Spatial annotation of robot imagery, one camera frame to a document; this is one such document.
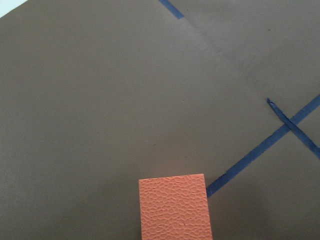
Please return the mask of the orange foam block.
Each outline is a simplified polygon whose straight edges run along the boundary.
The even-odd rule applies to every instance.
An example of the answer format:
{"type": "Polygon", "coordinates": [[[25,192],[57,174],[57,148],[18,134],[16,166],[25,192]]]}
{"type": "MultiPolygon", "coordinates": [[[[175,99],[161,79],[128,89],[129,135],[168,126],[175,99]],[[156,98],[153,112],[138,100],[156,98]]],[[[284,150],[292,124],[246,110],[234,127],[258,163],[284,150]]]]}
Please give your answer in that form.
{"type": "Polygon", "coordinates": [[[143,240],[213,239],[204,174],[138,181],[143,240]]]}

